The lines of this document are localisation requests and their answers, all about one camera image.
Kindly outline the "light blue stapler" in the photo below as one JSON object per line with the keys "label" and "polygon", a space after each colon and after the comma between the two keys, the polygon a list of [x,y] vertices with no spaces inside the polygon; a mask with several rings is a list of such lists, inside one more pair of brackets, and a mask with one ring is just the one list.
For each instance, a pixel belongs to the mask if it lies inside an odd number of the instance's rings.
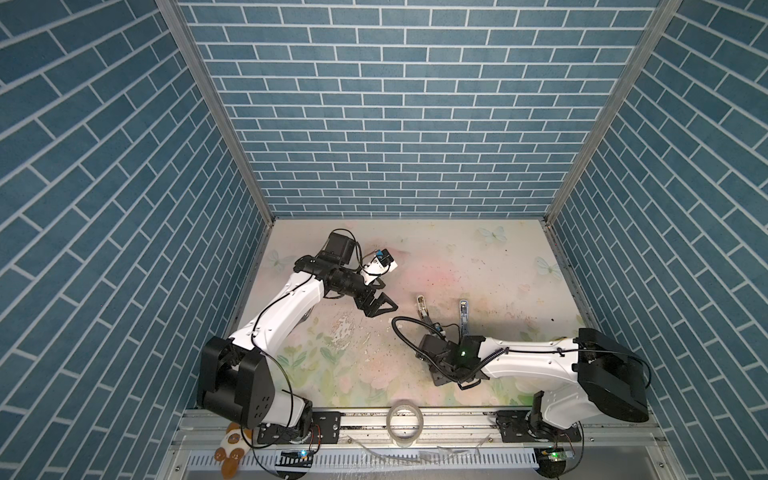
{"label": "light blue stapler", "polygon": [[469,302],[466,299],[459,301],[459,329],[461,337],[469,334]]}

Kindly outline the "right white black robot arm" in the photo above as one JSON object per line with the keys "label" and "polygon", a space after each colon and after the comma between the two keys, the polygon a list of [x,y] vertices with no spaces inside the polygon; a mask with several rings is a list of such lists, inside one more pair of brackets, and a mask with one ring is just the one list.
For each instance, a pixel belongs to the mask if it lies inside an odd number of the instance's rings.
{"label": "right white black robot arm", "polygon": [[533,429],[566,430],[599,415],[629,423],[649,420],[643,359],[595,329],[581,328],[574,338],[545,342],[480,335],[453,342],[432,333],[415,351],[429,365],[437,386],[471,388],[506,377],[537,381],[529,416]]}

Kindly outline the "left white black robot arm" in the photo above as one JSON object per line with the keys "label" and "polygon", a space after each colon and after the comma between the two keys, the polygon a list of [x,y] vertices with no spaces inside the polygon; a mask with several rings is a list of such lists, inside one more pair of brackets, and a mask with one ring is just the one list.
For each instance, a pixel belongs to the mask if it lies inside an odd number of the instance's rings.
{"label": "left white black robot arm", "polygon": [[288,335],[330,293],[351,298],[373,318],[397,310],[381,278],[397,268],[386,249],[363,261],[351,231],[334,229],[315,255],[298,258],[283,289],[244,327],[214,337],[201,350],[197,405],[246,429],[277,425],[291,438],[305,437],[312,404],[292,389],[279,392],[268,363]]}

